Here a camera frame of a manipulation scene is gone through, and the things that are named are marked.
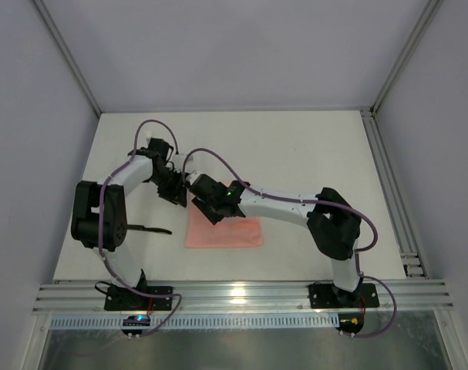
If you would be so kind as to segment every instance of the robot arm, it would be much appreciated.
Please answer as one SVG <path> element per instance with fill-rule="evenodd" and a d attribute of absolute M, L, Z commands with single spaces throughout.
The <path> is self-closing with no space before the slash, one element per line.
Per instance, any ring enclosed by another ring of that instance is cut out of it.
<path fill-rule="evenodd" d="M 153 182 L 159 197 L 173 204 L 186 206 L 186 184 L 179 169 L 184 156 L 173 158 L 173 169 L 167 167 L 171 146 L 162 139 L 151 139 L 147 148 L 137 150 L 129 166 L 115 175 L 106 187 L 104 197 L 103 248 L 115 272 L 130 286 L 146 283 L 146 278 L 124 243 L 127 232 L 125 198 L 140 183 Z M 189 191 L 195 196 L 193 204 L 213 224 L 224 217 L 270 217 L 297 224 L 311 232 L 317 248 L 331 258 L 334 291 L 341 303 L 359 297 L 362 279 L 357 274 L 353 249 L 360 234 L 361 219 L 348 211 L 334 207 L 306 203 L 287 203 L 272 200 L 247 191 L 238 181 L 229 187 L 208 175 L 194 171 L 187 175 Z M 88 248 L 98 244 L 99 193 L 103 180 L 81 181 L 76 187 L 72 212 L 71 235 Z M 282 197 L 318 198 L 348 206 L 333 189 L 324 188 L 320 194 L 293 195 L 268 192 Z"/>
<path fill-rule="evenodd" d="M 148 147 L 137 150 L 134 160 L 111 179 L 105 190 L 103 253 L 117 275 L 132 287 L 138 287 L 144 274 L 124 241 L 128 230 L 125 198 L 141 183 L 153 182 L 159 197 L 186 206 L 186 188 L 180 173 L 174 169 L 180 168 L 184 156 L 174 155 L 172 161 L 175 164 L 171 169 L 167 167 L 170 149 L 164 140 L 150 139 Z M 97 254 L 99 214 L 95 209 L 99 207 L 104 181 L 79 182 L 72 210 L 72 237 Z"/>
<path fill-rule="evenodd" d="M 360 235 L 361 219 L 335 207 L 306 203 L 288 203 L 273 200 L 246 190 L 238 181 L 230 186 L 217 182 L 208 175 L 194 171 L 188 178 L 190 192 L 196 205 L 208 220 L 215 224 L 224 217 L 269 217 L 297 224 L 311 232 L 318 249 L 331 258 L 335 293 L 345 300 L 354 301 L 362 281 L 353 253 Z M 324 188 L 320 194 L 286 194 L 268 191 L 250 185 L 259 193 L 279 197 L 327 200 L 349 206 L 335 190 Z"/>

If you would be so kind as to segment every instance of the pink towel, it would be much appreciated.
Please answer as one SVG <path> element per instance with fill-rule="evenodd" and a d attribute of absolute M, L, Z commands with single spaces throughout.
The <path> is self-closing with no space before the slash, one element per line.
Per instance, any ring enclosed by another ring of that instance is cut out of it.
<path fill-rule="evenodd" d="M 258 217 L 224 218 L 213 225 L 191 199 L 188 208 L 186 248 L 252 248 L 263 244 Z"/>

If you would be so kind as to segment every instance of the wire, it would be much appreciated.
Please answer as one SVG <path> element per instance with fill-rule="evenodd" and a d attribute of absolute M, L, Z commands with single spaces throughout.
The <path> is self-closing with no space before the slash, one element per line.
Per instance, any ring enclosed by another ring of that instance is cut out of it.
<path fill-rule="evenodd" d="M 105 189 L 107 188 L 107 186 L 109 185 L 110 181 L 112 181 L 112 179 L 120 172 L 122 171 L 123 169 L 125 169 L 126 167 L 128 167 L 133 161 L 134 161 L 134 158 L 136 157 L 136 151 L 137 151 L 137 147 L 138 147 L 138 137 L 140 135 L 140 131 L 141 129 L 143 128 L 143 126 L 147 123 L 158 123 L 159 125 L 165 127 L 168 132 L 170 133 L 170 135 L 172 136 L 172 139 L 173 139 L 173 142 L 174 142 L 174 145 L 175 145 L 175 148 L 176 148 L 176 153 L 178 154 L 179 153 L 179 146 L 177 145 L 177 139 L 175 137 L 175 135 L 173 134 L 172 130 L 170 129 L 170 127 L 168 125 L 166 125 L 165 123 L 161 122 L 161 121 L 158 121 L 156 119 L 147 119 L 145 121 L 143 121 L 139 126 L 138 128 L 136 129 L 136 134 L 134 135 L 134 144 L 133 144 L 133 151 L 131 152 L 131 157 L 124 163 L 122 164 L 121 166 L 117 167 L 106 179 L 105 181 L 103 182 L 102 184 L 102 187 L 100 188 L 100 195 L 99 195 L 99 216 L 98 216 L 98 253 L 100 255 L 100 257 L 103 259 L 103 264 L 105 265 L 107 271 L 109 272 L 110 276 L 112 276 L 114 279 L 116 279 L 116 281 L 121 284 L 123 287 L 127 288 L 128 291 L 131 291 L 132 293 L 136 294 L 136 295 L 139 295 L 140 297 L 145 297 L 145 298 L 179 298 L 176 305 L 174 306 L 174 308 L 172 309 L 172 311 L 170 311 L 170 313 L 155 327 L 155 328 L 151 328 L 150 330 L 142 333 L 142 335 L 140 336 L 141 338 L 142 337 L 146 337 L 147 335 L 151 335 L 155 332 L 157 332 L 161 327 L 163 327 L 169 320 L 170 318 L 173 316 L 173 314 L 175 314 L 175 312 L 177 311 L 177 309 L 179 308 L 180 306 L 180 303 L 182 301 L 182 294 L 178 294 L 178 293 L 173 293 L 173 294 L 147 294 L 147 293 L 143 293 L 142 291 L 138 291 L 137 289 L 131 287 L 129 284 L 127 284 L 113 269 L 112 269 L 112 266 L 110 265 L 110 263 L 108 262 L 108 260 L 106 259 L 106 255 L 105 253 L 103 252 L 103 215 L 104 215 L 104 210 L 105 210 Z"/>
<path fill-rule="evenodd" d="M 389 296 L 391 297 L 391 300 L 393 302 L 393 314 L 391 316 L 391 318 L 389 319 L 388 321 L 388 324 L 386 324 L 386 326 L 383 328 L 383 329 L 380 329 L 378 331 L 375 331 L 373 333 L 369 333 L 369 334 L 355 334 L 352 336 L 352 334 L 350 333 L 346 333 L 346 332 L 343 332 L 343 334 L 345 334 L 346 336 L 348 337 L 352 337 L 352 338 L 361 338 L 361 339 L 369 339 L 369 338 L 375 338 L 379 335 L 382 335 L 382 334 L 385 334 L 392 326 L 393 326 L 393 323 L 395 322 L 396 320 L 396 314 L 398 313 L 398 309 L 396 307 L 396 298 L 395 298 L 395 295 L 393 294 L 393 292 L 391 291 L 391 289 L 389 289 L 389 286 L 386 285 L 384 283 L 384 281 L 382 280 L 379 280 L 377 277 L 373 277 L 373 276 L 366 276 L 366 275 L 362 275 L 362 277 L 364 279 L 368 279 L 368 280 L 373 280 L 375 281 L 376 283 L 379 283 L 383 288 L 386 289 L 386 291 L 388 292 Z"/>
<path fill-rule="evenodd" d="M 184 159 L 184 162 L 183 162 L 183 166 L 182 166 L 182 181 L 184 183 L 187 183 L 186 182 L 186 163 L 187 161 L 189 160 L 189 158 L 196 152 L 205 152 L 205 153 L 209 153 L 210 155 L 214 156 L 215 158 L 217 158 L 220 162 L 222 162 L 222 164 L 232 173 L 232 175 L 234 175 L 235 179 L 247 190 L 251 191 L 253 194 L 255 195 L 258 195 L 258 196 L 261 196 L 261 197 L 265 197 L 265 198 L 268 198 L 268 199 L 273 199 L 273 200 L 280 200 L 280 201 L 283 201 L 283 202 L 289 202 L 289 203 L 297 203 L 297 204 L 321 204 L 321 205 L 325 205 L 325 206 L 330 206 L 330 207 L 336 207 L 336 208 L 339 208 L 341 210 L 346 210 L 348 212 L 351 212 L 357 216 L 359 216 L 360 218 L 362 218 L 368 225 L 369 227 L 371 228 L 372 230 L 372 235 L 373 235 L 373 238 L 372 238 L 372 241 L 371 243 L 367 246 L 367 247 L 363 247 L 363 248 L 356 248 L 354 250 L 355 252 L 355 266 L 356 266 L 356 270 L 358 272 L 358 274 L 361 274 L 361 271 L 360 271 L 360 259 L 359 259 L 359 253 L 361 252 L 365 252 L 365 251 L 369 251 L 370 249 L 374 248 L 374 246 L 377 244 L 378 242 L 378 230 L 376 228 L 376 226 L 374 225 L 374 223 L 366 216 L 364 215 L 362 212 L 358 211 L 358 210 L 355 210 L 351 207 L 348 207 L 348 206 L 345 206 L 343 204 L 340 204 L 340 203 L 334 203 L 334 202 L 328 202 L 326 200 L 318 200 L 318 199 L 304 199 L 304 200 L 301 200 L 301 199 L 295 199 L 295 198 L 289 198 L 289 197 L 279 197 L 277 195 L 272 195 L 272 194 L 269 194 L 269 193 L 262 193 L 261 191 L 258 191 L 258 190 L 255 190 L 253 189 L 252 187 L 250 187 L 247 183 L 245 183 L 241 177 L 237 174 L 237 172 L 235 172 L 235 170 L 232 168 L 231 165 L 229 165 L 227 163 L 226 160 L 224 160 L 220 155 L 216 154 L 213 150 L 209 150 L 207 148 L 196 148 L 194 150 L 191 150 L 187 155 L 186 155 L 186 158 Z M 378 282 L 379 284 L 381 284 L 385 289 L 386 291 L 388 291 L 391 299 L 392 299 L 392 302 L 393 302 L 393 315 L 389 321 L 389 323 L 381 330 L 379 331 L 376 331 L 375 333 L 371 333 L 371 334 L 357 334 L 357 335 L 354 335 L 355 338 L 374 338 L 374 337 L 377 337 L 378 335 L 381 335 L 381 334 L 384 334 L 385 332 L 387 332 L 393 325 L 393 322 L 395 321 L 396 319 L 396 313 L 397 313 L 397 308 L 396 308 L 396 299 L 395 299 L 395 296 L 393 295 L 393 293 L 391 292 L 391 289 L 389 289 L 389 287 L 381 280 L 379 280 L 378 278 L 376 277 L 372 277 L 372 276 L 365 276 L 365 275 L 362 275 L 362 277 L 364 279 L 369 279 L 369 280 L 374 280 L 376 282 Z"/>
<path fill-rule="evenodd" d="M 340 203 L 335 203 L 335 202 L 328 202 L 327 200 L 318 200 L 318 199 L 295 199 L 295 198 L 289 198 L 289 197 L 279 197 L 278 195 L 272 195 L 269 193 L 262 193 L 261 191 L 255 190 L 252 187 L 250 187 L 247 183 L 245 183 L 241 177 L 235 172 L 235 170 L 231 167 L 230 164 L 227 163 L 226 160 L 224 160 L 220 155 L 216 154 L 213 150 L 209 150 L 207 148 L 196 148 L 194 150 L 191 150 L 187 155 L 186 158 L 184 159 L 183 165 L 182 165 L 182 181 L 184 183 L 186 182 L 186 163 L 189 160 L 190 156 L 192 156 L 196 152 L 205 152 L 208 154 L 211 154 L 215 158 L 217 158 L 226 168 L 234 175 L 235 179 L 247 190 L 252 192 L 255 195 L 258 195 L 260 197 L 268 198 L 268 199 L 273 199 L 273 200 L 280 200 L 282 202 L 289 202 L 289 203 L 297 203 L 297 204 L 321 204 L 323 206 L 330 206 L 330 207 L 335 207 L 339 208 L 341 210 L 346 210 L 348 212 L 351 212 L 360 218 L 362 218 L 371 228 L 372 230 L 372 241 L 367 247 L 363 248 L 356 248 L 354 250 L 355 253 L 358 252 L 365 252 L 368 251 L 378 243 L 378 230 L 375 227 L 374 223 L 362 212 L 353 209 L 352 207 L 348 207 L 346 205 L 340 204 Z"/>
<path fill-rule="evenodd" d="M 107 292 L 106 291 L 103 291 L 102 289 L 98 288 L 97 284 L 104 284 L 104 285 L 107 285 L 107 286 L 111 286 L 111 283 L 108 283 L 106 281 L 97 281 L 95 283 L 95 289 L 96 291 L 99 291 L 100 293 L 104 294 L 104 295 L 107 295 Z"/>
<path fill-rule="evenodd" d="M 153 298 L 151 298 L 150 299 L 150 304 L 148 304 L 148 309 L 146 310 L 146 316 L 148 316 L 148 318 L 150 318 L 153 311 L 154 311 Z"/>
<path fill-rule="evenodd" d="M 172 148 L 172 150 L 170 151 L 169 157 L 168 157 L 167 160 L 165 161 L 166 163 L 169 163 L 169 162 L 170 162 L 170 158 L 172 158 L 172 155 L 173 155 L 173 148 Z"/>
<path fill-rule="evenodd" d="M 365 299 L 364 299 L 364 296 L 361 296 L 360 299 L 359 299 L 359 310 L 362 314 L 362 319 L 365 318 Z"/>

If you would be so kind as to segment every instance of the purple cable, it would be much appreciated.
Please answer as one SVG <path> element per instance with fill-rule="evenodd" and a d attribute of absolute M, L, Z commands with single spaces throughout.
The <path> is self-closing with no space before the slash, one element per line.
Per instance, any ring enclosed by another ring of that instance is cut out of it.
<path fill-rule="evenodd" d="M 246 188 L 247 190 L 249 190 L 250 192 L 252 192 L 253 194 L 256 194 L 258 196 L 265 197 L 265 198 L 268 198 L 268 199 L 273 199 L 273 200 L 280 200 L 282 202 L 289 202 L 289 203 L 321 204 L 323 206 L 331 206 L 331 207 L 339 208 L 341 210 L 346 210 L 348 212 L 351 212 L 351 213 L 359 216 L 360 218 L 362 218 L 369 225 L 369 227 L 371 227 L 372 241 L 367 247 L 355 249 L 356 253 L 368 251 L 369 249 L 372 249 L 377 244 L 377 242 L 378 242 L 378 230 L 376 229 L 376 227 L 372 223 L 372 221 L 366 215 L 364 215 L 362 212 L 360 212 L 358 210 L 354 210 L 352 207 L 348 207 L 348 206 L 340 204 L 340 203 L 328 202 L 327 200 L 295 199 L 295 198 L 288 198 L 288 197 L 279 197 L 277 195 L 272 195 L 272 194 L 268 194 L 268 193 L 262 193 L 261 191 L 257 191 L 255 189 L 253 189 L 252 187 L 250 187 L 249 185 L 247 185 L 241 179 L 241 177 L 237 174 L 237 172 L 235 172 L 235 170 L 231 167 L 231 165 L 227 163 L 226 160 L 224 160 L 221 156 L 216 154 L 213 150 L 209 150 L 207 148 L 196 148 L 194 150 L 191 150 L 189 152 L 189 154 L 186 155 L 186 158 L 184 159 L 184 163 L 183 163 L 183 166 L 182 166 L 182 181 L 184 183 L 186 183 L 186 163 L 189 160 L 190 156 L 192 156 L 196 152 L 209 153 L 212 156 L 214 156 L 215 158 L 217 158 L 220 162 L 222 162 L 222 164 L 224 166 L 226 166 L 226 168 L 232 173 L 232 175 L 234 175 L 235 180 L 237 180 L 244 188 Z"/>
<path fill-rule="evenodd" d="M 381 330 L 378 330 L 378 331 L 375 331 L 374 333 L 369 333 L 369 334 L 355 334 L 353 337 L 351 334 L 349 333 L 343 333 L 345 334 L 346 336 L 348 337 L 351 337 L 351 338 L 361 338 L 361 339 L 369 339 L 369 338 L 375 338 L 381 334 L 385 334 L 392 326 L 393 326 L 393 323 L 395 322 L 396 320 L 396 314 L 397 314 L 397 307 L 396 307 L 396 298 L 395 298 L 395 295 L 392 293 L 391 289 L 389 289 L 388 285 L 386 285 L 384 283 L 384 281 L 382 280 L 379 280 L 377 277 L 372 277 L 372 276 L 366 276 L 366 275 L 362 275 L 362 277 L 364 279 L 369 279 L 369 280 L 373 280 L 375 281 L 376 283 L 379 283 L 383 288 L 386 289 L 386 291 L 388 292 L 389 296 L 391 297 L 391 300 L 393 302 L 393 314 L 391 316 L 391 318 L 389 319 L 389 322 L 388 324 L 386 324 L 386 326 L 381 329 Z"/>
<path fill-rule="evenodd" d="M 100 257 L 103 259 L 103 264 L 105 265 L 106 269 L 108 270 L 109 274 L 115 278 L 122 286 L 127 288 L 127 290 L 131 291 L 132 293 L 139 295 L 141 297 L 145 298 L 174 298 L 178 297 L 179 301 L 175 305 L 175 307 L 172 309 L 172 311 L 160 322 L 155 328 L 150 329 L 149 331 L 142 333 L 140 337 L 146 337 L 147 335 L 153 334 L 154 332 L 158 331 L 162 326 L 164 326 L 167 321 L 172 317 L 173 314 L 177 311 L 177 309 L 180 306 L 180 303 L 182 301 L 182 295 L 178 293 L 174 294 L 147 294 L 143 293 L 141 291 L 138 291 L 131 287 L 129 284 L 127 284 L 123 279 L 120 278 L 116 274 L 116 272 L 112 269 L 112 266 L 110 266 L 108 260 L 106 259 L 105 253 L 103 253 L 103 214 L 104 214 L 104 209 L 105 209 L 105 189 L 107 188 L 107 185 L 109 185 L 109 182 L 117 175 L 120 171 L 125 169 L 127 166 L 133 162 L 134 158 L 136 157 L 136 151 L 138 147 L 138 137 L 140 135 L 141 128 L 146 124 L 146 123 L 158 123 L 159 125 L 165 127 L 170 135 L 172 136 L 173 142 L 175 144 L 175 149 L 176 153 L 179 153 L 179 146 L 177 145 L 177 140 L 175 135 L 173 134 L 172 130 L 170 129 L 169 126 L 167 126 L 165 123 L 158 121 L 156 119 L 147 119 L 146 121 L 143 121 L 137 128 L 136 134 L 134 136 L 134 146 L 133 146 L 133 152 L 131 153 L 131 157 L 121 166 L 119 166 L 117 169 L 115 169 L 110 176 L 108 176 L 105 181 L 102 184 L 102 187 L 100 189 L 100 197 L 99 197 L 99 217 L 98 217 L 98 252 Z"/>
<path fill-rule="evenodd" d="M 369 227 L 371 227 L 372 234 L 373 234 L 373 239 L 372 239 L 372 242 L 371 242 L 370 245 L 368 245 L 367 247 L 355 249 L 355 266 L 356 266 L 358 274 L 361 274 L 359 253 L 365 252 L 365 251 L 368 251 L 368 250 L 372 249 L 378 242 L 378 230 L 376 229 L 374 223 L 366 215 L 364 215 L 362 212 L 360 212 L 358 210 L 355 210 L 355 209 L 353 209 L 351 207 L 347 207 L 347 206 L 345 206 L 343 204 L 328 202 L 326 200 L 317 200 L 317 199 L 304 199 L 304 200 L 301 200 L 301 199 L 288 198 L 288 197 L 279 197 L 279 196 L 276 196 L 276 195 L 272 195 L 272 194 L 268 194 L 268 193 L 262 193 L 260 191 L 257 191 L 255 189 L 253 189 L 252 187 L 250 187 L 247 183 L 245 183 L 241 179 L 241 177 L 237 174 L 237 172 L 235 172 L 235 170 L 232 168 L 232 166 L 227 163 L 226 160 L 224 160 L 220 155 L 216 154 L 213 150 L 209 150 L 207 148 L 196 148 L 194 150 L 191 150 L 186 155 L 186 158 L 184 159 L 184 163 L 183 163 L 183 166 L 182 166 L 182 181 L 184 183 L 186 183 L 186 163 L 189 160 L 189 158 L 196 152 L 209 153 L 212 156 L 214 156 L 215 158 L 217 158 L 220 162 L 222 162 L 222 164 L 224 166 L 226 166 L 226 168 L 232 173 L 232 175 L 234 175 L 235 179 L 244 188 L 246 188 L 247 190 L 249 190 L 250 192 L 252 192 L 252 193 L 254 193 L 254 194 L 258 195 L 258 196 L 265 197 L 265 198 L 268 198 L 268 199 L 273 199 L 273 200 L 280 200 L 282 202 L 289 202 L 289 203 L 321 204 L 321 205 L 325 205 L 325 206 L 336 207 L 336 208 L 340 208 L 342 210 L 347 210 L 348 212 L 351 212 L 351 213 L 356 214 L 357 216 L 361 217 L 369 225 Z M 379 280 L 376 277 L 372 277 L 372 276 L 362 275 L 362 277 L 364 279 L 374 280 L 374 281 L 378 282 L 379 284 L 381 284 L 386 289 L 386 291 L 388 291 L 388 293 L 389 293 L 389 295 L 390 295 L 390 297 L 391 297 L 391 299 L 393 301 L 393 315 L 392 315 L 391 319 L 389 320 L 389 323 L 383 329 L 381 329 L 381 330 L 379 330 L 379 331 L 377 331 L 375 333 L 371 333 L 371 334 L 357 334 L 357 335 L 354 335 L 354 338 L 374 338 L 374 337 L 376 337 L 378 335 L 384 334 L 385 332 L 387 332 L 392 327 L 393 322 L 396 319 L 396 312 L 397 312 L 396 299 L 395 299 L 395 296 L 393 295 L 393 293 L 391 292 L 391 290 L 389 289 L 389 287 L 383 281 Z"/>

